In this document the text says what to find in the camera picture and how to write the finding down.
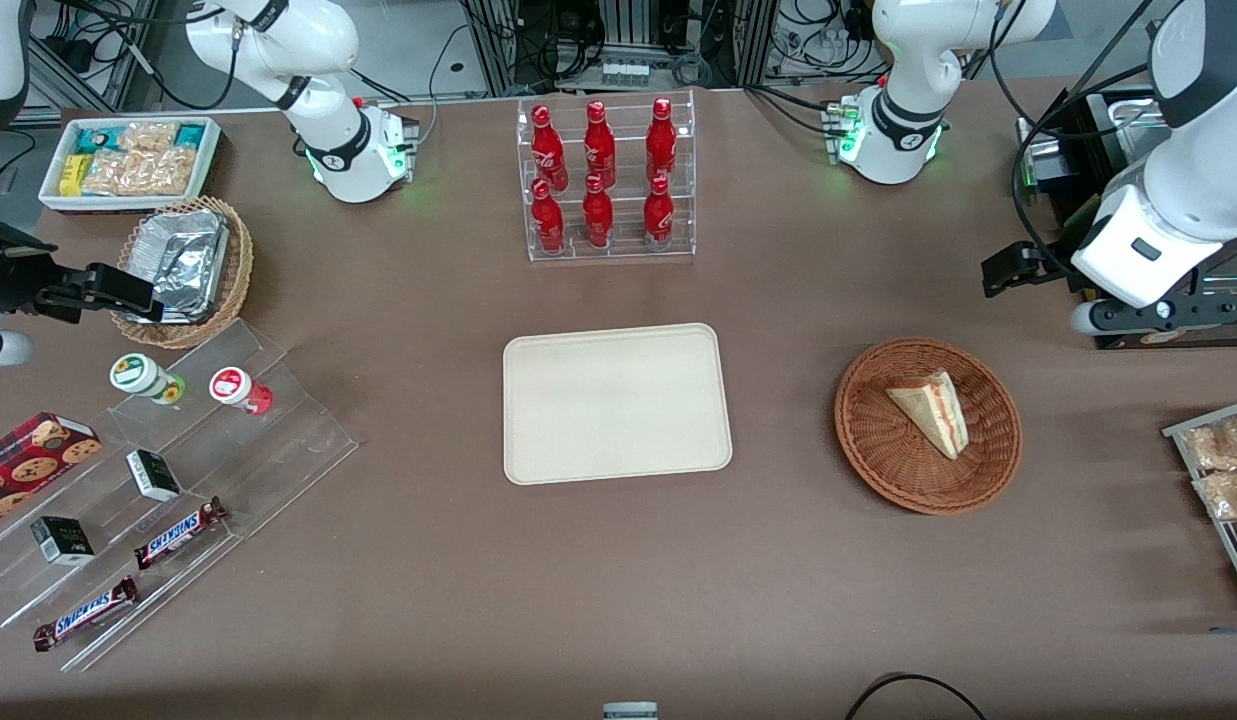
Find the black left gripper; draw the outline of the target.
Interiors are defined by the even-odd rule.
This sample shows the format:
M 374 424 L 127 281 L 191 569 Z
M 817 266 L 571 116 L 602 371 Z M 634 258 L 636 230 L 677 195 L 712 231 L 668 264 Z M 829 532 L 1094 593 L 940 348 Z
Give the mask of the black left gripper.
M 1065 281 L 1070 293 L 1081 291 L 1081 275 L 1071 264 L 1071 242 L 1011 242 L 996 254 L 996 264 L 982 264 L 982 287 L 987 299 L 1007 288 Z

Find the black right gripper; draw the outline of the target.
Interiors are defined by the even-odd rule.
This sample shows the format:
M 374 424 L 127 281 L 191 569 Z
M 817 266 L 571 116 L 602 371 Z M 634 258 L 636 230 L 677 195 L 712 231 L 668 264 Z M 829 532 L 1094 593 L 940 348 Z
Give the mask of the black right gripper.
M 54 261 L 54 242 L 0 221 L 0 314 L 24 313 L 77 324 L 87 302 L 80 288 L 68 281 L 75 273 Z M 156 299 L 148 281 L 106 264 L 84 268 L 87 299 L 110 306 L 134 323 L 165 323 L 165 304 Z

